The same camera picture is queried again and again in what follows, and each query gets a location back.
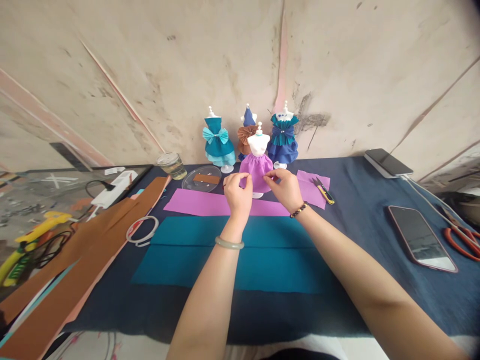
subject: teal dress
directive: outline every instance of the teal dress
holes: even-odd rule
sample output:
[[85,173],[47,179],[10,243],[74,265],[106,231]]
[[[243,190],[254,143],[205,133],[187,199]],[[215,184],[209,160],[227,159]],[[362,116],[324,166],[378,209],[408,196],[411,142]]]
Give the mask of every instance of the teal dress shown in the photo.
[[205,122],[208,126],[203,128],[203,138],[206,140],[206,158],[215,166],[233,166],[237,161],[235,149],[229,139],[227,129],[221,127],[222,118],[206,117]]

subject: table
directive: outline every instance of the table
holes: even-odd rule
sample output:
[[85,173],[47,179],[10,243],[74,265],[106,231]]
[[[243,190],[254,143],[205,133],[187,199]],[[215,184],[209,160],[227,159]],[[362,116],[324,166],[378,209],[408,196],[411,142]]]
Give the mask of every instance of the table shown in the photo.
[[[186,168],[191,171],[199,166]],[[234,171],[238,172],[239,167],[237,163]],[[446,222],[406,181],[383,178],[363,157],[297,160],[289,164],[288,169],[294,174],[304,170],[330,177],[330,192],[336,204],[327,205],[325,210],[313,206],[315,211],[372,255],[449,336],[478,334],[474,315],[480,304],[479,264],[448,245],[442,236]],[[165,173],[154,167],[130,195],[145,188],[157,176]],[[181,181],[172,181],[167,187],[167,198],[153,209],[151,215],[160,222],[168,216],[184,216],[163,211],[179,187]],[[222,192],[221,186],[213,191]],[[277,201],[271,192],[262,199]],[[432,270],[411,262],[387,213],[389,205],[419,210],[459,272]],[[142,237],[149,231],[145,223],[137,235]],[[190,289],[131,284],[147,248],[128,243],[93,289],[77,319],[68,323],[64,331],[119,331],[169,343]],[[327,295],[234,291],[229,344],[268,344],[310,333],[339,337],[370,334],[338,281]]]

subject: phone screen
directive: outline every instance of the phone screen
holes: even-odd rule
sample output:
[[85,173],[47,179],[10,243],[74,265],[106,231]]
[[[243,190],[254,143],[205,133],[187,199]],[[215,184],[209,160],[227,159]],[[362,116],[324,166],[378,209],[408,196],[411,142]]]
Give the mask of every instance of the phone screen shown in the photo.
[[417,262],[447,271],[457,270],[420,212],[397,206],[389,209]]
[[412,174],[414,172],[383,149],[367,150],[365,153],[392,175]]

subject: brown ruffle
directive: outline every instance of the brown ruffle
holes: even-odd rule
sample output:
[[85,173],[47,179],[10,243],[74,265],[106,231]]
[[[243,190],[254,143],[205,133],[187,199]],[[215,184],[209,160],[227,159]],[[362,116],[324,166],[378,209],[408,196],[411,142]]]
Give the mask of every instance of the brown ruffle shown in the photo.
[[248,155],[252,152],[250,150],[250,145],[247,139],[252,135],[254,135],[258,128],[259,128],[258,125],[250,125],[250,126],[244,126],[238,129],[237,135],[238,135],[238,139],[240,140],[238,142],[238,150],[242,154]]

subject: hand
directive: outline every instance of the hand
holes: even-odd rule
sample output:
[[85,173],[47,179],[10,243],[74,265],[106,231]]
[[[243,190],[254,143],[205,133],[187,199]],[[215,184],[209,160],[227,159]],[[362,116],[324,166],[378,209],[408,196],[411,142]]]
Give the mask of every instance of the hand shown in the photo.
[[[240,180],[246,178],[245,188],[240,187]],[[252,208],[252,175],[238,172],[223,179],[223,191],[230,207],[230,217],[247,222]]]
[[290,171],[278,168],[269,171],[263,177],[278,201],[288,210],[290,214],[296,212],[303,204],[300,193],[299,181]]

